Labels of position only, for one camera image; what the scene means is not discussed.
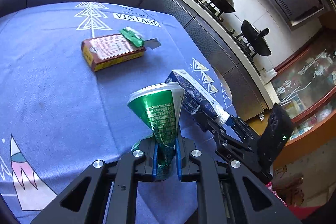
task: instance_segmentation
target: blue tablecloth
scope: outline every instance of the blue tablecloth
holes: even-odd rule
[[[162,46],[93,73],[82,40],[127,26]],[[172,69],[187,70],[236,115],[215,72],[171,15],[100,3],[45,5],[1,18],[0,41],[0,193],[22,224],[94,160],[118,160],[151,133],[127,100],[164,82]],[[197,148],[217,158],[212,134],[184,111],[180,127]],[[182,224],[197,208],[196,184],[181,183],[177,175],[139,183],[137,196],[137,223]]]

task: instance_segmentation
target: brown box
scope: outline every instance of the brown box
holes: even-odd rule
[[[143,56],[145,47],[136,47],[122,34],[86,39],[82,42],[82,53],[92,71]]]

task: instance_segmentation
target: can lid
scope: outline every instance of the can lid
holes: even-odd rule
[[[129,96],[127,104],[133,101],[134,99],[139,98],[143,95],[148,95],[148,94],[156,93],[156,92],[163,91],[163,90],[181,90],[181,89],[184,89],[184,88],[182,88],[178,82],[168,82],[168,83],[161,83],[161,84],[147,86],[141,90],[133,92]]]

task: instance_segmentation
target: gas stove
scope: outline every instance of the gas stove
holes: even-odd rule
[[[222,27],[223,29],[232,37],[232,39],[236,42],[236,44],[240,47],[243,53],[246,55],[247,59],[250,61],[252,66],[254,67],[255,71],[260,76],[260,72],[258,71],[257,67],[253,62],[253,57],[256,55],[254,52],[252,54],[252,50],[250,49],[250,45],[246,43],[242,38],[242,34],[235,36],[235,30],[233,28],[227,29],[224,25],[224,18],[221,17],[222,11],[218,10],[218,8],[209,0],[194,0],[196,1],[209,15],[211,15]]]

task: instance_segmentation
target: metal screw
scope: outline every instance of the metal screw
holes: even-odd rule
[[[103,161],[102,160],[96,160],[94,163],[93,163],[93,167],[95,168],[100,168],[104,165]]]
[[[241,165],[241,163],[240,163],[239,161],[237,161],[237,160],[233,160],[233,161],[231,162],[231,166],[232,166],[233,168],[238,168],[238,167],[240,167],[240,165]]]
[[[143,152],[141,150],[134,150],[133,156],[134,157],[141,157],[143,155]]]
[[[191,155],[193,155],[194,157],[199,157],[200,155],[202,155],[202,152],[200,150],[193,150],[191,151]]]

